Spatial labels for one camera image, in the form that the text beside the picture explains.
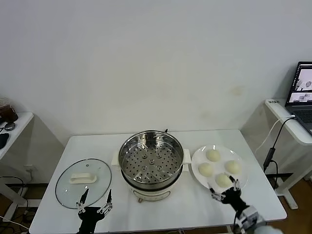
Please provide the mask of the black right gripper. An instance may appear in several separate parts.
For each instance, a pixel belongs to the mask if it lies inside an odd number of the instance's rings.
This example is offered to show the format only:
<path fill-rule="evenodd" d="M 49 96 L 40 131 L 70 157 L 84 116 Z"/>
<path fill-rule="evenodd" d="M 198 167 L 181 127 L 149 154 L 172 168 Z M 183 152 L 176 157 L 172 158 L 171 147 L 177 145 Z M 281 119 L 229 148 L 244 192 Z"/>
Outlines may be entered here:
<path fill-rule="evenodd" d="M 241 213 L 244 209 L 247 208 L 246 202 L 241 199 L 241 188 L 238 179 L 235 179 L 233 176 L 229 176 L 230 181 L 233 183 L 232 187 L 223 193 L 216 192 L 212 186 L 208 184 L 211 197 L 223 204 L 229 204 L 235 212 Z"/>

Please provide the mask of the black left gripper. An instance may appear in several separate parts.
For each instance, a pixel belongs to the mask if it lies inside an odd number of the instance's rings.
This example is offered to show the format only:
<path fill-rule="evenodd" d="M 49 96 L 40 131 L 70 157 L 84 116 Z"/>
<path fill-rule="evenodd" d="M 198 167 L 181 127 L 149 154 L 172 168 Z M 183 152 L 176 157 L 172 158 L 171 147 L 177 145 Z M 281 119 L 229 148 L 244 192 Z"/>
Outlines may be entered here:
<path fill-rule="evenodd" d="M 95 232 L 96 224 L 102 220 L 102 215 L 108 214 L 112 208 L 112 189 L 109 190 L 108 197 L 104 206 L 100 207 L 86 207 L 84 208 L 85 201 L 88 195 L 87 189 L 80 200 L 76 202 L 78 209 L 78 216 L 81 220 L 81 225 L 78 229 L 78 234 L 93 234 Z"/>

